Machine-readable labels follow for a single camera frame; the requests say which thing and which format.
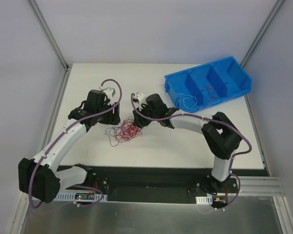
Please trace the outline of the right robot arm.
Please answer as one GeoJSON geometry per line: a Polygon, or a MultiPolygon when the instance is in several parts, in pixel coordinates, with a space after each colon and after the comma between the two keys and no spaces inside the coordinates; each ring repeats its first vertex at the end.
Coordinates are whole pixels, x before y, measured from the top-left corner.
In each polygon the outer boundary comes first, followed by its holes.
{"type": "Polygon", "coordinates": [[[132,93],[130,98],[135,126],[144,128],[151,122],[158,122],[162,127],[203,135],[214,155],[214,162],[210,179],[201,186],[218,193],[226,189],[232,158],[243,138],[224,113],[217,112],[210,118],[185,113],[178,108],[168,108],[158,94],[147,97],[142,93],[132,93]]]}

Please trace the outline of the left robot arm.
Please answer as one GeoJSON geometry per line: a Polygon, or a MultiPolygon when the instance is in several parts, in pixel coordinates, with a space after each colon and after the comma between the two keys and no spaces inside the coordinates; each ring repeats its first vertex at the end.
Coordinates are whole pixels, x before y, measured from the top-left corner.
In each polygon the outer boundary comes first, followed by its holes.
{"type": "Polygon", "coordinates": [[[61,131],[32,159],[23,158],[18,164],[19,190],[44,203],[54,200],[60,190],[80,186],[95,187],[94,171],[83,164],[58,171],[72,146],[97,123],[120,123],[119,105],[114,100],[114,88],[91,90],[87,99],[70,112],[61,131]]]}

